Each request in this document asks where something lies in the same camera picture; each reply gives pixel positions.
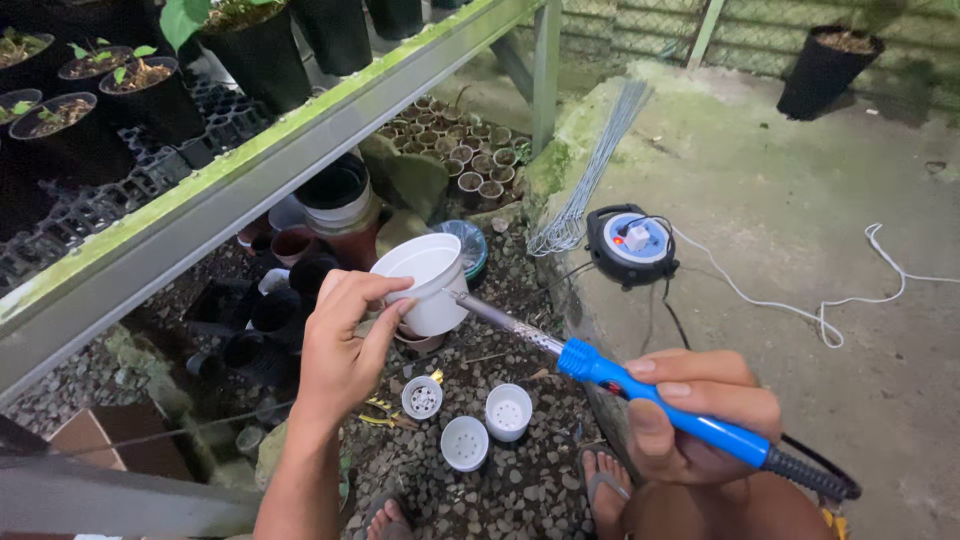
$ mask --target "foot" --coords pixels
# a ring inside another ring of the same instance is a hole
[[[630,483],[630,475],[612,455],[603,452],[594,455],[593,452],[586,451],[583,460],[584,476],[587,483],[590,482],[597,471],[600,471],[614,477],[616,483],[620,484],[624,491],[633,494],[634,487]],[[623,540],[625,532],[620,524],[620,516],[623,514],[623,508],[626,505],[627,501],[605,482],[597,486],[592,511],[599,540]]]

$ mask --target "hand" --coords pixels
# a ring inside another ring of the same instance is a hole
[[[773,392],[758,388],[743,357],[733,351],[691,353],[671,349],[624,364],[631,377],[655,384],[660,397],[680,410],[714,416],[776,443],[780,405]],[[648,479],[682,483],[726,483],[756,469],[682,431],[650,400],[632,400],[628,409],[630,458]]]
[[[353,335],[369,302],[409,288],[413,278],[384,278],[331,270],[306,321],[300,361],[299,412],[321,413],[339,424],[376,389],[396,325],[415,300],[402,299],[380,313],[366,338]]]

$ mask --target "rock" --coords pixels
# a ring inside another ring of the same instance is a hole
[[[561,479],[561,481],[564,483],[564,487],[570,491],[576,491],[580,489],[580,481],[571,475],[564,474],[564,477]]]

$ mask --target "fingernail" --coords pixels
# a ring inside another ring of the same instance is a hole
[[[657,363],[647,358],[640,358],[627,362],[627,370],[630,372],[650,373],[655,369],[657,369]]]
[[[682,398],[690,395],[690,385],[685,382],[661,382],[657,385],[661,396]]]

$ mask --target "white cable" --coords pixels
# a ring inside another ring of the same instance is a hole
[[[897,291],[897,294],[891,296],[890,298],[874,299],[874,298],[860,298],[860,297],[854,296],[854,297],[846,298],[844,300],[838,300],[836,302],[830,302],[830,301],[824,300],[823,302],[820,303],[819,316],[814,315],[813,313],[808,313],[806,311],[803,311],[802,309],[797,309],[796,307],[788,306],[787,304],[781,304],[780,302],[760,302],[743,294],[743,291],[741,291],[733,283],[733,280],[730,278],[730,274],[728,274],[726,270],[724,270],[723,268],[720,267],[719,264],[717,264],[716,259],[713,258],[713,253],[711,253],[709,249],[698,244],[697,242],[694,242],[686,234],[681,233],[676,227],[674,227],[673,232],[676,233],[677,236],[679,236],[680,238],[686,240],[688,243],[690,243],[694,247],[698,247],[704,250],[705,252],[707,252],[707,255],[710,257],[710,262],[713,263],[713,267],[719,270],[720,273],[723,274],[724,278],[727,278],[727,283],[729,283],[730,287],[732,287],[733,290],[736,291],[736,294],[740,295],[740,298],[746,300],[747,302],[755,306],[782,307],[784,309],[793,311],[798,315],[802,315],[803,317],[817,321],[818,323],[820,323],[820,335],[821,337],[823,337],[824,343],[831,349],[839,349],[843,347],[843,343],[844,343],[843,333],[837,330],[836,327],[834,327],[832,324],[827,322],[827,319],[826,319],[827,306],[840,306],[841,304],[846,304],[847,302],[864,302],[867,304],[883,304],[884,302],[890,302],[891,300],[894,300],[898,298],[901,294],[903,294],[903,290],[906,288],[907,278],[910,278],[911,280],[920,280],[924,282],[960,283],[960,280],[955,280],[953,278],[931,278],[928,276],[914,276],[913,274],[907,274],[906,272],[904,272],[903,269],[900,268],[900,266],[896,264],[894,260],[890,258],[889,255],[887,255],[887,252],[883,251],[883,248],[880,247],[880,244],[877,243],[876,232],[879,231],[881,227],[883,227],[881,224],[874,223],[873,225],[865,229],[863,233],[867,235],[867,238],[870,240],[870,245],[874,246],[874,249],[878,253],[880,253],[881,257],[883,257],[883,260],[886,260],[887,264],[889,264],[894,269],[894,271],[896,271],[897,274],[900,275],[900,290]],[[833,336],[835,337],[835,340],[837,341],[836,344],[832,344],[827,340],[827,331],[833,334]]]

